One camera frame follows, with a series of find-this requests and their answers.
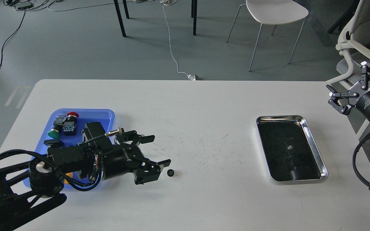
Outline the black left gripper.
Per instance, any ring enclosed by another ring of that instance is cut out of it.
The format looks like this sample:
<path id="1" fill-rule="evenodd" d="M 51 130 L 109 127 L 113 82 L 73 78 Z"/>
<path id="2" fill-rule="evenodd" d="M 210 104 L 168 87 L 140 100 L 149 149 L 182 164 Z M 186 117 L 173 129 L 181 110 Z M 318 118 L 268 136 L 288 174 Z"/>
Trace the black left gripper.
<path id="1" fill-rule="evenodd" d="M 158 180 L 163 168 L 168 167 L 171 160 L 144 162 L 145 157 L 141 149 L 137 147 L 139 144 L 152 143 L 154 139 L 154 135 L 141 135 L 135 130 L 116 135 L 114 141 L 118 144 L 112 144 L 109 141 L 109 144 L 102 148 L 103 173 L 101 179 L 107 180 L 133 173 L 136 185 Z"/>

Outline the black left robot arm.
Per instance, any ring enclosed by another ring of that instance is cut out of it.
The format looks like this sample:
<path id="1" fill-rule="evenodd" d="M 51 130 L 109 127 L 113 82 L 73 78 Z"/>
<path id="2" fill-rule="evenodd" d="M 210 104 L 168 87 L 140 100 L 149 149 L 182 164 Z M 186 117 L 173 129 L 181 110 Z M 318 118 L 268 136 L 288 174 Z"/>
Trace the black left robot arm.
<path id="1" fill-rule="evenodd" d="M 122 128 L 106 133 L 100 122 L 89 122 L 83 141 L 65 147 L 61 140 L 47 140 L 47 153 L 21 149 L 0 153 L 0 231 L 12 231 L 63 204 L 65 182 L 86 192 L 101 180 L 133 173 L 135 184 L 158 180 L 170 159 L 147 159 L 139 144 L 144 136 Z"/>

